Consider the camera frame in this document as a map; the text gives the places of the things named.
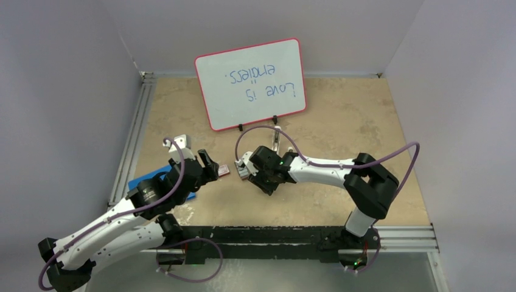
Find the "red white staple box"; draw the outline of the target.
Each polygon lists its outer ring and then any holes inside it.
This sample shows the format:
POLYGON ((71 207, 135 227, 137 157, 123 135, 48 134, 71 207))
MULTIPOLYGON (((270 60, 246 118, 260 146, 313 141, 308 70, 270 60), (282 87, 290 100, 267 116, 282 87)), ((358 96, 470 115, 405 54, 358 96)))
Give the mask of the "red white staple box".
POLYGON ((230 169, 227 164, 220 165, 218 168, 218 176, 226 176, 230 174, 230 169))

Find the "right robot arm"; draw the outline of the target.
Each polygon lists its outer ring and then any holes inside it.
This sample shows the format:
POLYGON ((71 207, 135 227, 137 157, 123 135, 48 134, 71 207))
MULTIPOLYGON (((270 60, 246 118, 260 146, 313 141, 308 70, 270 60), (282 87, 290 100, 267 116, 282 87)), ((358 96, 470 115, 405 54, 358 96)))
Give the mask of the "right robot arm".
POLYGON ((386 218, 399 187, 399 180, 367 153, 354 159, 329 160, 302 158, 296 152, 279 156, 260 146, 246 152, 238 165, 247 169, 248 181, 267 195, 284 183, 318 183, 344 189, 355 203, 341 232, 343 243, 351 248, 364 242, 376 221, 386 218))

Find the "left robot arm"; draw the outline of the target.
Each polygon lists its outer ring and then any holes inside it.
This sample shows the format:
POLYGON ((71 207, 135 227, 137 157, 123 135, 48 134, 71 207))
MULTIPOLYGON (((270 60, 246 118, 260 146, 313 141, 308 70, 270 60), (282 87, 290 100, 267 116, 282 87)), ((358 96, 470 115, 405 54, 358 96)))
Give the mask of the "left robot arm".
POLYGON ((169 168, 140 180, 125 198, 81 230, 38 244, 45 264, 38 276, 43 291, 75 291, 94 272, 149 248, 187 250, 204 239, 189 237, 170 211, 191 193, 218 180, 219 165, 206 150, 170 149, 169 168))

